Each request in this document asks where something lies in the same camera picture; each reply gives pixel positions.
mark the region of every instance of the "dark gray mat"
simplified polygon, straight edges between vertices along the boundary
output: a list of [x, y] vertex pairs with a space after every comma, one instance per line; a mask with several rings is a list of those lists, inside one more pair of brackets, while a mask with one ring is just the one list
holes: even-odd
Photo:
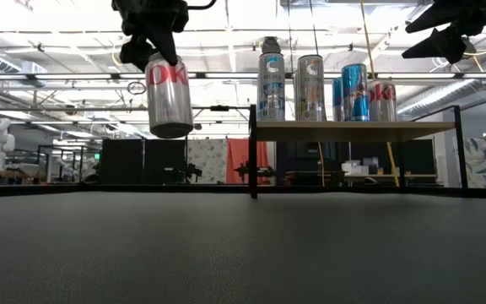
[[486, 200], [0, 198], [0, 303], [486, 303]]

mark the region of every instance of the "gray table surface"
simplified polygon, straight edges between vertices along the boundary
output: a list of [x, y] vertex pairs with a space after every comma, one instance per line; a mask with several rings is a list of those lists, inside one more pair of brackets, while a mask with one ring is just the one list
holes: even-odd
[[0, 303], [486, 303], [486, 200], [0, 198]]

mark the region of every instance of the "blue can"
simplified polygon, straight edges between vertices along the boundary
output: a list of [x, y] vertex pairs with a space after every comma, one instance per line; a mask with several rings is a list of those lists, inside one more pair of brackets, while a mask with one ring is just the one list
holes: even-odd
[[343, 68], [344, 120], [347, 122], [369, 121], [369, 91], [367, 67], [352, 64]]
[[344, 122], [343, 79], [333, 80], [333, 121]]

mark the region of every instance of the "ceiling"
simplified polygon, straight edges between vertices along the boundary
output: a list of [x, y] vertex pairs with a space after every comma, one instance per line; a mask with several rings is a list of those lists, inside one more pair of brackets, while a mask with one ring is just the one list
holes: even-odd
[[[208, 0], [189, 0], [190, 5], [204, 5]], [[429, 36], [430, 31], [408, 35], [403, 29], [407, 21], [416, 18], [426, 8], [426, 1], [385, 0], [380, 4], [367, 1], [364, 13], [369, 31], [370, 49], [377, 72], [449, 72], [451, 66], [439, 67], [436, 59], [402, 59], [408, 47]], [[189, 72], [257, 72], [259, 46], [264, 36], [277, 36], [285, 57], [285, 68], [291, 71], [293, 60], [316, 53], [324, 57], [327, 73], [339, 72], [351, 63], [368, 64], [365, 30], [359, 1], [292, 0], [225, 0], [205, 11], [190, 11], [190, 20], [183, 33], [175, 34], [178, 54]], [[484, 35], [471, 38], [478, 51], [486, 51]], [[136, 73], [132, 65], [118, 62], [121, 45], [128, 40], [121, 33], [121, 18], [111, 9], [110, 0], [0, 0], [0, 52], [16, 60], [36, 62], [48, 73]], [[486, 55], [479, 59], [484, 62]], [[456, 65], [461, 71], [475, 66], [465, 60]], [[62, 82], [50, 82], [57, 87]], [[134, 96], [124, 89], [126, 83], [107, 84], [108, 90], [61, 90], [46, 99], [44, 106], [77, 104], [85, 106], [122, 106], [120, 95], [127, 103], [144, 104], [143, 95]], [[397, 86], [398, 102], [402, 103], [427, 85]], [[327, 84], [326, 92], [332, 91]], [[191, 80], [194, 106], [248, 106], [257, 95], [251, 80]], [[11, 95], [31, 101], [33, 92], [10, 90]], [[39, 91], [46, 98], [52, 91]], [[287, 100], [293, 100], [291, 83], [286, 85]], [[332, 104], [331, 95], [326, 103]], [[287, 118], [291, 118], [287, 106]], [[115, 119], [147, 120], [145, 112], [112, 113]], [[64, 117], [79, 120], [83, 117]], [[241, 120], [237, 112], [206, 113], [207, 120]], [[147, 132], [147, 126], [137, 126]], [[239, 125], [218, 127], [220, 133], [239, 133]], [[213, 129], [204, 128], [202, 133]]]

